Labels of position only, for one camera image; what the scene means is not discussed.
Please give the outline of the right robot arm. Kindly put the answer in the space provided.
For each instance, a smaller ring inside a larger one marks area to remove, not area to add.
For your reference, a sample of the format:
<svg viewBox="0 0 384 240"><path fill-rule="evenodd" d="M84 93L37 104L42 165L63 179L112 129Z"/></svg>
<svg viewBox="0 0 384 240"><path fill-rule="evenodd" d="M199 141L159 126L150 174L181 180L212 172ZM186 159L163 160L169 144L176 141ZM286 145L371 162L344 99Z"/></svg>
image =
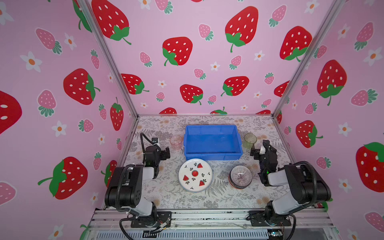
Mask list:
<svg viewBox="0 0 384 240"><path fill-rule="evenodd" d="M290 163L277 168L277 149L268 140L263 140L260 149L252 147L250 155L260 163L258 175L264 186L289 187L288 193L269 201L263 212L249 212L246 220L252 226L289 226L290 216L294 213L331 199L330 188L309 162Z"/></svg>

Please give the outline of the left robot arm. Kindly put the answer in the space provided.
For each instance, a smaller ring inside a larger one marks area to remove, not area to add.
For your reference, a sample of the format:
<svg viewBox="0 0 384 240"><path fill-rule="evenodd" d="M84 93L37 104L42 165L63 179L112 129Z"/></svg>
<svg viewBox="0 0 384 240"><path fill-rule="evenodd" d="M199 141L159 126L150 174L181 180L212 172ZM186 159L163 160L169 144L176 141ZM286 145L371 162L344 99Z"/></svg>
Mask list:
<svg viewBox="0 0 384 240"><path fill-rule="evenodd" d="M170 149L162 150L158 138L149 139L140 133L143 163L117 167L105 194L106 207L128 212L136 217L156 219L155 203L142 197L143 181L156 179L161 161L169 159Z"/></svg>

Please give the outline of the white watermelon pattern plate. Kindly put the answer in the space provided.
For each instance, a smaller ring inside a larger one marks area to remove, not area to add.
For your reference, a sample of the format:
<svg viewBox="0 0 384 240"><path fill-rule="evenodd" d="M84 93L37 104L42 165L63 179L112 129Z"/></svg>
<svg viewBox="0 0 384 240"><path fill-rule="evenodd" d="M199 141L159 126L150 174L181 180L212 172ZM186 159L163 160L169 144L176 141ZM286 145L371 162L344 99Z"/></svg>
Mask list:
<svg viewBox="0 0 384 240"><path fill-rule="evenodd" d="M191 159L179 169L179 183L183 189L191 193L205 191L213 181L213 169L204 160Z"/></svg>

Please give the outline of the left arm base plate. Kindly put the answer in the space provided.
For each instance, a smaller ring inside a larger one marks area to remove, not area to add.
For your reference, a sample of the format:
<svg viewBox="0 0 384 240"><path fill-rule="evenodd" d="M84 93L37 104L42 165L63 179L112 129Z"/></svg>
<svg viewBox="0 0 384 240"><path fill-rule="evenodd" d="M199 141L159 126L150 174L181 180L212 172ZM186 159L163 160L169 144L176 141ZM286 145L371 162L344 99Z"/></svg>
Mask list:
<svg viewBox="0 0 384 240"><path fill-rule="evenodd" d="M136 217L131 228L168 228L171 226L172 212L160 211L147 217Z"/></svg>

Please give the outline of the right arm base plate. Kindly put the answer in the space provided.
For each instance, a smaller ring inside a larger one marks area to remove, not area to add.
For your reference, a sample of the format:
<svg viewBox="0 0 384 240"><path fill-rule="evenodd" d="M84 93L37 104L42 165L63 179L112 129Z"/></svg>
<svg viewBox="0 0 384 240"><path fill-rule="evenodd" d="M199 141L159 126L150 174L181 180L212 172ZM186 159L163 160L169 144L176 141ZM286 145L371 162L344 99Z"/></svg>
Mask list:
<svg viewBox="0 0 384 240"><path fill-rule="evenodd" d="M249 211L246 220L253 227L290 227L292 225L288 215L277 215L266 211Z"/></svg>

